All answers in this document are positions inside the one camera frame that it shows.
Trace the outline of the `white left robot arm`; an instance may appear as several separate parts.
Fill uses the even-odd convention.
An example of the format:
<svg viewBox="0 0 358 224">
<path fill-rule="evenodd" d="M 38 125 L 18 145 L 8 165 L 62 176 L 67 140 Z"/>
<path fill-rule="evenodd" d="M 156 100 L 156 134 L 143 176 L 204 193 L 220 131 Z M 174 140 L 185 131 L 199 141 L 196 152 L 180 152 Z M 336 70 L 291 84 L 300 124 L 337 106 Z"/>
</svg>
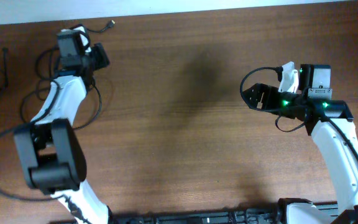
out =
<svg viewBox="0 0 358 224">
<path fill-rule="evenodd" d="M 57 199 L 78 223 L 112 223 L 109 207 L 86 179 L 86 159 L 73 123 L 81 102 L 94 87 L 93 73 L 109 65 L 101 44 L 91 44 L 82 25 L 57 34 L 60 55 L 41 110 L 14 141 L 26 184 Z"/>
</svg>

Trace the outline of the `black cable gold plug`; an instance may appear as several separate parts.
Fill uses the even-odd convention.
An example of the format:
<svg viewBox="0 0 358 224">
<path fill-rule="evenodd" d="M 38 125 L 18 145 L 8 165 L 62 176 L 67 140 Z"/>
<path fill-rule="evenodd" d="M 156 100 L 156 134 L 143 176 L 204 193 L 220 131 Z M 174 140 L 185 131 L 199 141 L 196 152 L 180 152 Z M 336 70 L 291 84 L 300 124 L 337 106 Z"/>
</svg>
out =
<svg viewBox="0 0 358 224">
<path fill-rule="evenodd" d="M 115 22 L 113 20 L 110 20 L 100 30 L 94 30 L 94 29 L 87 28 L 83 24 L 77 24 L 75 26 L 72 26 L 72 27 L 68 28 L 68 30 L 80 30 L 80 31 L 85 32 L 87 34 L 89 34 L 89 33 L 102 34 L 103 32 L 107 31 L 108 29 L 113 28 L 114 25 L 115 25 Z M 54 52 L 57 51 L 57 50 L 58 50 L 57 45 L 52 47 L 51 49 L 47 49 L 44 52 L 42 52 L 38 56 L 37 60 L 35 61 L 35 73 L 41 80 L 52 79 L 53 76 L 54 76 L 53 71 L 59 67 L 59 65 L 58 65 L 59 59 L 57 59 L 56 62 L 53 62 L 53 55 L 54 55 Z M 49 56 L 49 60 L 48 60 L 48 76 L 47 77 L 43 76 L 41 74 L 41 71 L 40 71 L 40 63 L 41 63 L 41 60 L 44 58 L 45 55 Z"/>
</svg>

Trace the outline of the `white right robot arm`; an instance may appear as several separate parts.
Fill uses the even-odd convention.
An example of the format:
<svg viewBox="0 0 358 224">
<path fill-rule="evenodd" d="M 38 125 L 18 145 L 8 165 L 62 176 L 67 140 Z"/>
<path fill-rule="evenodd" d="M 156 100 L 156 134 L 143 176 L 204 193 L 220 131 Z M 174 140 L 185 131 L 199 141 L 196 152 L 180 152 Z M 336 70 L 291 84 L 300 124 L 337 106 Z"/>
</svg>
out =
<svg viewBox="0 0 358 224">
<path fill-rule="evenodd" d="M 279 86 L 256 83 L 239 92 L 252 110 L 298 119 L 319 149 L 333 183 L 337 214 L 305 198 L 281 198 L 274 209 L 248 210 L 267 223 L 358 223 L 358 139 L 354 117 L 343 100 L 333 100 L 331 67 L 293 62 L 273 67 Z"/>
</svg>

